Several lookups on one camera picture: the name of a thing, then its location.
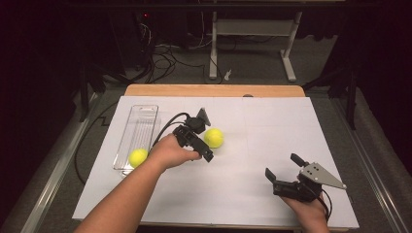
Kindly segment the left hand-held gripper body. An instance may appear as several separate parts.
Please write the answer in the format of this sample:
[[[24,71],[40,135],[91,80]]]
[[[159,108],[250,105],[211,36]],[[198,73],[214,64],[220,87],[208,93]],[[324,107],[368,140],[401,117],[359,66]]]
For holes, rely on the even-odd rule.
[[[192,147],[197,152],[210,152],[207,144],[198,135],[210,126],[210,120],[204,108],[196,116],[188,116],[184,123],[173,130],[181,147]]]

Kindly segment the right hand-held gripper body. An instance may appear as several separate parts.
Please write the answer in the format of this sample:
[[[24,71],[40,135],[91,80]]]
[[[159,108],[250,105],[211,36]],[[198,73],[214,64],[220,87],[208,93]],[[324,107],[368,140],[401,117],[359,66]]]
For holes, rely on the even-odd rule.
[[[283,182],[274,180],[273,194],[291,198],[300,202],[312,202],[323,191],[323,186],[346,189],[347,185],[338,180],[328,170],[317,162],[304,162],[300,165],[297,182]]]

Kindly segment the yellow tennis ball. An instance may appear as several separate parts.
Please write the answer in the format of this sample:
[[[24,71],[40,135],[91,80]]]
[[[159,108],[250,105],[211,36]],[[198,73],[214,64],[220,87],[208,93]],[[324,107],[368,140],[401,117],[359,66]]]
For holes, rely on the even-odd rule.
[[[219,148],[224,141],[223,132],[218,128],[211,128],[204,134],[204,142],[212,149]]]
[[[136,168],[146,160],[147,156],[147,150],[136,149],[128,156],[128,163],[132,168]]]

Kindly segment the clear plastic container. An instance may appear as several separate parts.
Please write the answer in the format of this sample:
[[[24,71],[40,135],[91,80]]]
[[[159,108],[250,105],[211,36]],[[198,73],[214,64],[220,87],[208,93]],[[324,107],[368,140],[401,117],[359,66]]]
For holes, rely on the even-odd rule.
[[[128,156],[134,150],[145,149],[149,155],[160,125],[157,115],[157,105],[131,107],[113,164],[113,169],[122,176],[127,176],[135,169],[128,163]]]

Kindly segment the person's left hand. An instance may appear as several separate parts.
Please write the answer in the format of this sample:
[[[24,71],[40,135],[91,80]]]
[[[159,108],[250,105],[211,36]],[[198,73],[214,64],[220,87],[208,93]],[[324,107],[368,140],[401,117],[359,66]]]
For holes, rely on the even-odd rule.
[[[169,168],[200,158],[201,155],[197,151],[181,148],[177,138],[173,134],[168,134],[154,145],[149,153],[148,162],[164,172]]]

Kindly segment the person's right hand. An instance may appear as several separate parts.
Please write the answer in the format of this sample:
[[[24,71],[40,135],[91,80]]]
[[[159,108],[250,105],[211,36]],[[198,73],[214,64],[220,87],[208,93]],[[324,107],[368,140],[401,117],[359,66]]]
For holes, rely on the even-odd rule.
[[[302,203],[287,197],[282,197],[282,200],[294,211],[301,227],[315,224],[327,226],[325,209],[319,201]]]

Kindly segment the white board mat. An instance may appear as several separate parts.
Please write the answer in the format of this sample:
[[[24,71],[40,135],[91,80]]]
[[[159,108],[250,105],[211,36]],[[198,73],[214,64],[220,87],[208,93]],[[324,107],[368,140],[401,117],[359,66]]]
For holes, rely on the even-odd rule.
[[[291,156],[296,153],[331,174],[337,172],[307,97],[123,96],[73,213],[75,219],[84,218],[120,182],[113,164],[136,105],[156,105],[162,123],[178,113],[194,116],[204,109],[224,135],[211,162],[187,162],[161,176],[143,216],[145,224],[296,228],[292,210],[273,195],[265,171],[271,170],[281,181],[294,180],[299,168]]]

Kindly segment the dark metal stand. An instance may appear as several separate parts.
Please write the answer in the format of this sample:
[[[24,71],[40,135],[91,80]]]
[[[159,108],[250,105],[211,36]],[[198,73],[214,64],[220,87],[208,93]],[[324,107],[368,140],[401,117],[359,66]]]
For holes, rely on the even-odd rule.
[[[80,66],[80,122],[84,122],[90,112],[88,88],[91,87],[96,93],[104,93],[106,91],[106,85],[103,81],[105,76],[109,76],[122,84],[131,84],[131,80],[124,75],[110,71],[95,63],[83,62]]]
[[[357,92],[358,69],[353,65],[343,65],[333,71],[321,74],[315,80],[302,86],[307,91],[315,86],[328,85],[327,95],[329,98],[340,98],[346,96],[345,117],[352,130],[355,126],[355,107]]]

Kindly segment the dark device with red light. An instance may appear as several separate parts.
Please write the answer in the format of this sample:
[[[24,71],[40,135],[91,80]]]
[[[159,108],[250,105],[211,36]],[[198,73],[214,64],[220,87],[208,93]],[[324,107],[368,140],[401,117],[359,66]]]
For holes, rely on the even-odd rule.
[[[149,13],[139,14],[137,21],[142,40],[149,44],[155,35],[151,15]]]

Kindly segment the grey metal floor rail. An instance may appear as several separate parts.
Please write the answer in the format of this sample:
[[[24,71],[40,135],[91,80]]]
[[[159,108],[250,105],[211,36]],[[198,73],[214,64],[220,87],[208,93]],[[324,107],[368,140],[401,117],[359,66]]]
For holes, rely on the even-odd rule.
[[[412,233],[412,229],[409,229],[406,225],[406,221],[400,215],[395,200],[389,190],[383,183],[381,175],[376,167],[373,165],[372,160],[364,145],[361,142],[361,138],[357,131],[353,129],[345,115],[345,107],[339,100],[332,100],[332,105],[335,111],[343,121],[346,131],[349,133],[351,141],[356,148],[357,158],[360,161],[360,166],[374,192],[374,195],[380,205],[380,209],[385,214],[389,225],[394,233]]]
[[[24,190],[22,200],[27,213],[18,233],[37,233],[40,229],[100,99],[101,95],[96,93],[87,97],[86,114],[82,116],[81,110],[75,112]]]

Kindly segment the white metal desk frame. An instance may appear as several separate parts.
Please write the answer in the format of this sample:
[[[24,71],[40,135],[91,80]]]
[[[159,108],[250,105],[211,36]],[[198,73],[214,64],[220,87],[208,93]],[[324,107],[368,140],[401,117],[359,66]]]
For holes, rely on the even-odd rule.
[[[288,81],[294,83],[296,76],[290,60],[292,45],[297,34],[302,12],[294,14],[293,19],[218,19],[217,13],[212,17],[212,41],[210,52],[209,79],[218,77],[218,36],[269,36],[287,37],[288,43],[284,50],[280,50],[280,56]]]

